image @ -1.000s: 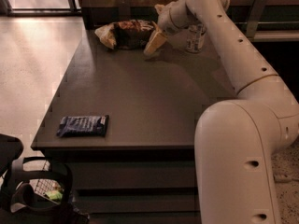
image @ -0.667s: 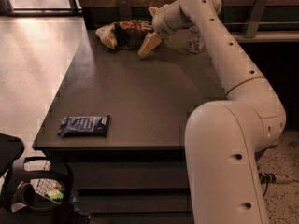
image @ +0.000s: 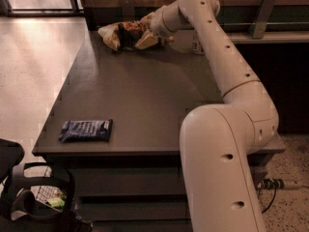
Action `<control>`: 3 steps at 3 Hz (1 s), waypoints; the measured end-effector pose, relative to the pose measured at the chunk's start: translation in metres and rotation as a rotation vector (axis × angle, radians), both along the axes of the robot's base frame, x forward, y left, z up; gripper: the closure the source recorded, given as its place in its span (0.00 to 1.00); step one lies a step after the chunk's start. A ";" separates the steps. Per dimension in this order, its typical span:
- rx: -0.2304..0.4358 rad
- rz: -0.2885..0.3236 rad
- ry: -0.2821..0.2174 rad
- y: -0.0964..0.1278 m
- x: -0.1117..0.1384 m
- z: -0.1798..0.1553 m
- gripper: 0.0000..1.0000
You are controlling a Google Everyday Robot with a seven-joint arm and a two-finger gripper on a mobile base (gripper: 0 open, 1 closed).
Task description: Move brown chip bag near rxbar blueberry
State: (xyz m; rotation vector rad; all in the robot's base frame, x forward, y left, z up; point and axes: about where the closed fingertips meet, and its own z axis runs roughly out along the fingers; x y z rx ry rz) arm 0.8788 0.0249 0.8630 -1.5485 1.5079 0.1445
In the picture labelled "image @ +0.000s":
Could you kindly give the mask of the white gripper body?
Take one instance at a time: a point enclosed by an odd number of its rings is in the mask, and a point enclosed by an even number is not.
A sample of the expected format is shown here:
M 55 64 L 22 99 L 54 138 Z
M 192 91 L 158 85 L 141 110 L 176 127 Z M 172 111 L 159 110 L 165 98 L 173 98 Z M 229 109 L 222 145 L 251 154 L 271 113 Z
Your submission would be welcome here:
M 163 12 L 165 9 L 166 6 L 157 9 L 155 12 L 151 13 L 150 18 L 150 29 L 156 36 L 160 38 L 167 38 L 171 35 L 171 32 L 165 25 L 163 18 Z

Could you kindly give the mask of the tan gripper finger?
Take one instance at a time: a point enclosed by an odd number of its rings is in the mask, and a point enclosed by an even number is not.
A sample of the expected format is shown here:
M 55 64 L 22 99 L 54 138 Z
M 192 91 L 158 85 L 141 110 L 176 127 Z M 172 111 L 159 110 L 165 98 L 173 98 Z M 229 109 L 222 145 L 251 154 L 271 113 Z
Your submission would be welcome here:
M 141 19 L 140 19 L 140 23 L 143 24 L 144 26 L 146 27 L 149 27 L 151 25 L 151 21 L 153 19 L 153 17 L 155 16 L 155 13 L 154 12 L 151 12 L 145 16 L 143 16 Z
M 157 43 L 158 43 L 158 37 L 150 29 L 147 29 L 143 33 L 142 37 L 137 41 L 135 47 L 137 49 L 143 50 L 151 46 L 154 46 Z

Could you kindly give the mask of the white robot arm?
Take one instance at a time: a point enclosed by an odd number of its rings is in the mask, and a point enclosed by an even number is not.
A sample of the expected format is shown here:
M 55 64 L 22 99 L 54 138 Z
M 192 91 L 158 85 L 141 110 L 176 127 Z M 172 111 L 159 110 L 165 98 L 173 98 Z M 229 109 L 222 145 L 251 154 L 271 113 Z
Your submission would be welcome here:
M 279 117 L 259 77 L 216 20 L 218 0 L 177 0 L 142 18 L 145 49 L 190 24 L 223 102 L 183 120 L 180 152 L 193 232 L 267 232 L 248 164 L 266 146 Z

